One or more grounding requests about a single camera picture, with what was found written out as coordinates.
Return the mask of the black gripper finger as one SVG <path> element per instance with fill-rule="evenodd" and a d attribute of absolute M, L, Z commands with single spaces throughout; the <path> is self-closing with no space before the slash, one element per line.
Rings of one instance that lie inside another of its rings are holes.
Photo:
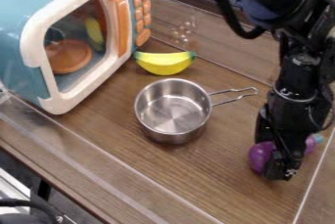
<path fill-rule="evenodd" d="M 266 117 L 265 110 L 259 110 L 255 118 L 254 127 L 254 142 L 267 142 L 273 140 L 273 131 L 270 126 L 270 121 Z"/>
<path fill-rule="evenodd" d="M 271 151 L 261 171 L 261 176 L 270 181 L 289 181 L 297 174 L 302 160 L 304 156 L 301 154 L 289 155 L 280 151 Z"/>

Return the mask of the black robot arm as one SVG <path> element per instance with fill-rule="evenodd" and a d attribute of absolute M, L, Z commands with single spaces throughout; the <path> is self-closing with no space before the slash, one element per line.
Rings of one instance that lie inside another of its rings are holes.
<path fill-rule="evenodd" d="M 335 1 L 214 0 L 245 39 L 270 32 L 280 73 L 258 110 L 250 167 L 269 180 L 290 179 L 310 149 L 310 136 L 335 122 Z"/>

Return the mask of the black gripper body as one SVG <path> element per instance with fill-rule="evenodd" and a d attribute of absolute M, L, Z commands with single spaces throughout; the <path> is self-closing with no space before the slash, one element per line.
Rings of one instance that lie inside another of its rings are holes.
<path fill-rule="evenodd" d="M 284 106 L 276 108 L 265 104 L 265 110 L 273 131 L 273 144 L 277 151 L 285 154 L 306 154 L 306 138 L 313 131 L 306 108 L 302 106 Z"/>

